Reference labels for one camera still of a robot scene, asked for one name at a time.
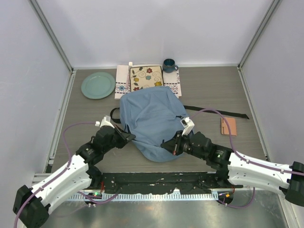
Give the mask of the blue student backpack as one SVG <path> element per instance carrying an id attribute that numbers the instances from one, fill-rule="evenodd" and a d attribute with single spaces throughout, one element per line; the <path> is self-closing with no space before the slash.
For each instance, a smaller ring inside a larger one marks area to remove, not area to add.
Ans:
<path id="1" fill-rule="evenodd" d="M 200 107 L 183 105 L 165 86 L 124 94 L 117 109 L 120 117 L 113 121 L 136 136 L 133 143 L 144 157 L 153 162 L 169 162 L 178 158 L 162 148 L 161 143 L 184 129 L 181 119 L 189 116 L 187 110 L 202 110 Z"/>

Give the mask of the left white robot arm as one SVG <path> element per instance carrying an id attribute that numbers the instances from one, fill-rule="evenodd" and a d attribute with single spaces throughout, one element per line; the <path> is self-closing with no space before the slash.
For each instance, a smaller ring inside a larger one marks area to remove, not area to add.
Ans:
<path id="1" fill-rule="evenodd" d="M 95 165 L 108 151 L 121 149 L 134 139 L 135 135 L 118 126 L 101 126 L 56 172 L 30 188 L 23 185 L 18 189 L 13 206 L 14 227 L 21 221 L 28 228 L 39 228 L 69 197 L 88 187 L 97 189 L 102 173 Z"/>

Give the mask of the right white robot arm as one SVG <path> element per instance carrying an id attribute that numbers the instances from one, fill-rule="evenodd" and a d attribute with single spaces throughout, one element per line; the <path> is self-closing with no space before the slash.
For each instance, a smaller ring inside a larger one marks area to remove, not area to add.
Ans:
<path id="1" fill-rule="evenodd" d="M 187 153 L 204 160 L 217 174 L 214 181 L 224 188 L 229 184 L 250 186 L 274 192 L 297 206 L 304 205 L 304 165 L 301 162 L 279 164 L 256 159 L 231 148 L 214 144 L 201 132 L 163 141 L 161 147 L 173 155 Z"/>

